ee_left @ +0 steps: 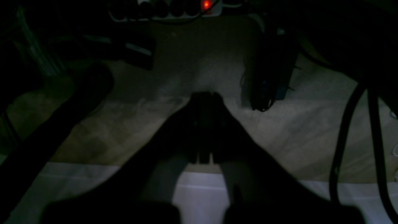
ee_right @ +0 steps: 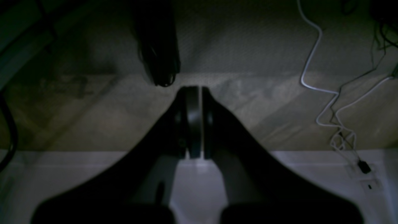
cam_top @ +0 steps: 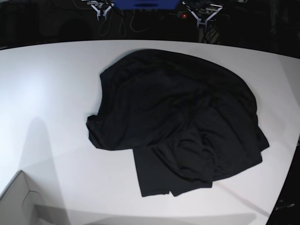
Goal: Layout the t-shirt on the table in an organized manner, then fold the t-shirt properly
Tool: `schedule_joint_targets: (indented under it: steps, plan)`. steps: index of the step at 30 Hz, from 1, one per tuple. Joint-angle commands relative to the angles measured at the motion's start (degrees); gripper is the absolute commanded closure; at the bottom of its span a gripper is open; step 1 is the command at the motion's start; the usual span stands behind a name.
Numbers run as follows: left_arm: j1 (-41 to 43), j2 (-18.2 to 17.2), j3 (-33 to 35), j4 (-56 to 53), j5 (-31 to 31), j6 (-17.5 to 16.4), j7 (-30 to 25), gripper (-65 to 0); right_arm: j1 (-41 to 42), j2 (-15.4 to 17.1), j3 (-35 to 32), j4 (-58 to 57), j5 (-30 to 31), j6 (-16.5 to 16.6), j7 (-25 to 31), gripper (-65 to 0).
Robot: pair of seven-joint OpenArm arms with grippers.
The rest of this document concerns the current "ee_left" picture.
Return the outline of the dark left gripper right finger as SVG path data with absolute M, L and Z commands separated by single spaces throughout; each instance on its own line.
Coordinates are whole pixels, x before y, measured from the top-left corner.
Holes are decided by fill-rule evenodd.
M 335 205 L 290 175 L 246 132 L 213 93 L 216 147 L 230 194 L 224 224 L 363 224 L 362 212 Z

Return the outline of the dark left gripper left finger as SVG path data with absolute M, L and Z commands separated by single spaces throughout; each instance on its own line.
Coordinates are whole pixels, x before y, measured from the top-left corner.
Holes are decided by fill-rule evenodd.
M 109 179 L 77 197 L 48 205 L 44 223 L 181 223 L 171 201 L 180 174 L 197 159 L 197 151 L 189 144 L 197 137 L 204 111 L 208 111 L 208 93 L 193 93 Z

